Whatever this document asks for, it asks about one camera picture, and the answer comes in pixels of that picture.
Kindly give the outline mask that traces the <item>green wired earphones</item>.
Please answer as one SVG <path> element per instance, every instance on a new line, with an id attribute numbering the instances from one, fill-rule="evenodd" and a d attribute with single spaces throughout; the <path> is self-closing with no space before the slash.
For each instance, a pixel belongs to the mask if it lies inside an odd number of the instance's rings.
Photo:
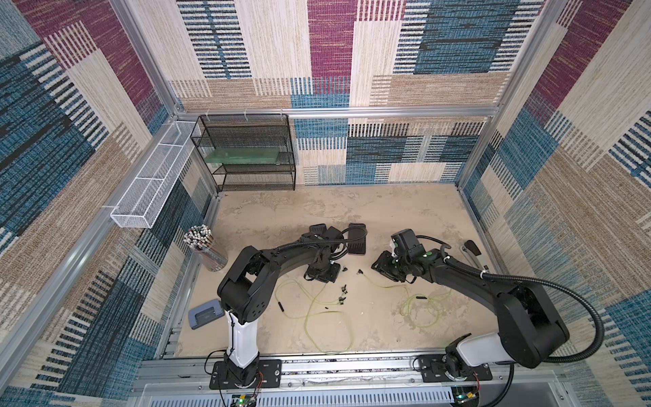
<path id="1" fill-rule="evenodd" d="M 434 293 L 434 295 L 425 295 L 423 293 L 411 293 L 410 290 L 401 284 L 383 285 L 379 284 L 362 271 L 358 271 L 359 276 L 363 276 L 368 283 L 376 288 L 382 290 L 395 290 L 399 289 L 405 294 L 405 300 L 398 307 L 398 313 L 405 318 L 405 320 L 414 327 L 419 329 L 426 329 L 434 327 L 442 316 L 442 304 L 451 296 L 451 291 L 445 293 Z M 430 320 L 422 322 L 419 320 L 418 314 L 425 311 L 430 315 Z"/>
<path id="2" fill-rule="evenodd" d="M 342 309 L 347 291 L 337 299 L 323 300 L 321 295 L 327 291 L 325 283 L 319 283 L 320 287 L 313 292 L 303 282 L 291 276 L 281 278 L 273 294 L 276 301 L 285 305 L 283 292 L 296 289 L 298 298 L 307 302 L 306 308 L 298 313 L 281 312 L 288 320 L 300 322 L 303 334 L 318 353 L 334 355 L 351 351 L 355 340 L 353 322 Z"/>

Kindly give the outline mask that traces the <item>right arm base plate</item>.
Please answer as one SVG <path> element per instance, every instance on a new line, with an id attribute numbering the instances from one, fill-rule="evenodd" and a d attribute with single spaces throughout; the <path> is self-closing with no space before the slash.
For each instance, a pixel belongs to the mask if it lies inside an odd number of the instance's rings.
<path id="1" fill-rule="evenodd" d="M 421 374 L 424 383 L 452 383 L 491 381 L 493 374 L 488 365 L 467 366 L 455 356 L 422 354 L 416 356 L 412 367 Z"/>

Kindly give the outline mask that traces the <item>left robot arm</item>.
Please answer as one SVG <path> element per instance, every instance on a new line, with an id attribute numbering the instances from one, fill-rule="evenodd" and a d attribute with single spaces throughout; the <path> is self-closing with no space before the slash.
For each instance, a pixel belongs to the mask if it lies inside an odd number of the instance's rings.
<path id="1" fill-rule="evenodd" d="M 229 339 L 219 374 L 238 387 L 259 378 L 258 320 L 271 303 L 276 283 L 289 271 L 306 266 L 317 276 L 339 269 L 332 259 L 346 243 L 335 227 L 319 225 L 297 241 L 273 249 L 245 247 L 218 286 Z"/>

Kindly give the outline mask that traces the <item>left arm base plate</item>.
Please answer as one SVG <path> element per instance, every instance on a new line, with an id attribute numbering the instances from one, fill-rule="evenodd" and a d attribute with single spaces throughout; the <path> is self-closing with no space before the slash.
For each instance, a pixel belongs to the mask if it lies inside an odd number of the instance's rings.
<path id="1" fill-rule="evenodd" d="M 210 375 L 211 390 L 279 388 L 282 361 L 256 359 L 247 367 L 236 366 L 231 360 L 217 361 Z"/>

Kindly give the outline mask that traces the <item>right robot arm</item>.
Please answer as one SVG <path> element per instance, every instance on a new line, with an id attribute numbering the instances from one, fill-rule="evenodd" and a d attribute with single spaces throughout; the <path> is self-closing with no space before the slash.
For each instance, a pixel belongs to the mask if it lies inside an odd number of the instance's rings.
<path id="1" fill-rule="evenodd" d="M 493 312 L 496 332 L 466 334 L 446 347 L 444 364 L 452 379 L 489 363 L 516 363 L 535 368 L 570 339 L 566 324 L 541 283 L 491 275 L 449 255 L 447 244 L 427 250 L 411 229 L 391 236 L 393 251 L 384 251 L 371 269 L 396 282 L 411 276 L 471 298 Z"/>

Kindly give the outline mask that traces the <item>blue-edged smartphone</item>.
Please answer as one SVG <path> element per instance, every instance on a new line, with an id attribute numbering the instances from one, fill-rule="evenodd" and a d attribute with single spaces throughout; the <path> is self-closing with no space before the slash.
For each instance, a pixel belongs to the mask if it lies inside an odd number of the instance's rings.
<path id="1" fill-rule="evenodd" d="M 350 223 L 348 228 L 348 252 L 349 254 L 366 254 L 366 225 L 363 223 Z"/>

